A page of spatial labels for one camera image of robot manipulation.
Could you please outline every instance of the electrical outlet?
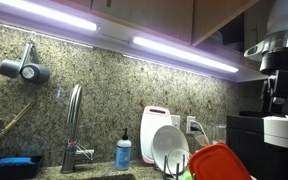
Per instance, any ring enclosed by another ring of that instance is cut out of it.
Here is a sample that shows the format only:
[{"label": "electrical outlet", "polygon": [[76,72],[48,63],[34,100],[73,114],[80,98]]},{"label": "electrical outlet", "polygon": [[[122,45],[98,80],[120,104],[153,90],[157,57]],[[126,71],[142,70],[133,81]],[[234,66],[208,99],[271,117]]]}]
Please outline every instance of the electrical outlet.
[{"label": "electrical outlet", "polygon": [[186,134],[195,134],[197,131],[191,131],[191,127],[196,123],[196,118],[194,116],[187,116],[186,119]]},{"label": "electrical outlet", "polygon": [[171,119],[172,119],[173,126],[175,126],[178,129],[180,129],[180,127],[181,127],[181,116],[180,115],[171,115]]}]

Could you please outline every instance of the red container lid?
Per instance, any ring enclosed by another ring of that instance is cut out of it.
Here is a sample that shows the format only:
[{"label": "red container lid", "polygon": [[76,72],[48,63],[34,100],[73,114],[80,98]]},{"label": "red container lid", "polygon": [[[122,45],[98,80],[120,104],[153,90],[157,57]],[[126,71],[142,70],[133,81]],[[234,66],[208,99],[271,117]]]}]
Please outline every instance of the red container lid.
[{"label": "red container lid", "polygon": [[189,170],[196,180],[251,180],[241,160],[224,143],[207,146],[189,161]]}]

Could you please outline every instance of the granite backsplash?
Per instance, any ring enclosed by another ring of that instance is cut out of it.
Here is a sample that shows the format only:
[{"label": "granite backsplash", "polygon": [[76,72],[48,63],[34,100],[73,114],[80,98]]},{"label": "granite backsplash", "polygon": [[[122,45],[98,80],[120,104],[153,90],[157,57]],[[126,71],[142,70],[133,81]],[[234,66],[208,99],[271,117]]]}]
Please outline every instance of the granite backsplash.
[{"label": "granite backsplash", "polygon": [[[31,33],[0,25],[0,63],[20,59]],[[67,142],[66,116],[75,84],[83,88],[78,139],[94,148],[94,162],[114,161],[116,142],[128,127],[132,160],[141,159],[140,124],[145,106],[196,116],[207,132],[226,115],[259,110],[261,82],[234,83],[123,57],[99,48],[35,36],[40,62],[51,71],[43,85],[0,75],[0,117],[8,123],[30,101],[30,111],[0,144],[1,156],[43,155],[44,166],[61,165]],[[198,143],[187,136],[190,150]]]}]

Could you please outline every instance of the white bowl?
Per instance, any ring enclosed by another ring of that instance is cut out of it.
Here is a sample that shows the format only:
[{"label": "white bowl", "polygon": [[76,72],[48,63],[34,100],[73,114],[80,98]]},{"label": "white bowl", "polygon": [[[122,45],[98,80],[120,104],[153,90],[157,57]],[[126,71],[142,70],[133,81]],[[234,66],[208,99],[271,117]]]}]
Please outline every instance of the white bowl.
[{"label": "white bowl", "polygon": [[[165,155],[167,156],[174,149],[184,149],[189,151],[187,140],[179,129],[172,125],[159,128],[152,141],[152,155],[158,168],[164,169]],[[176,174],[176,166],[170,166],[167,174]]]}]

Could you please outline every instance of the kitchen faucet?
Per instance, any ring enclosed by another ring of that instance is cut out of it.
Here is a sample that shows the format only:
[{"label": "kitchen faucet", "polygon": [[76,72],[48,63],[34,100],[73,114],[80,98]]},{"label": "kitchen faucet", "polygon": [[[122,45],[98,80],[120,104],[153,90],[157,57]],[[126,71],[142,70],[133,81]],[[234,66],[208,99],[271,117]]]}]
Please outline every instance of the kitchen faucet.
[{"label": "kitchen faucet", "polygon": [[75,170],[75,162],[78,160],[93,160],[94,150],[87,150],[83,146],[83,150],[79,147],[76,140],[78,115],[82,101],[82,87],[77,84],[71,92],[70,105],[67,116],[67,125],[69,127],[70,135],[68,143],[64,151],[63,165],[61,173],[72,173]]}]

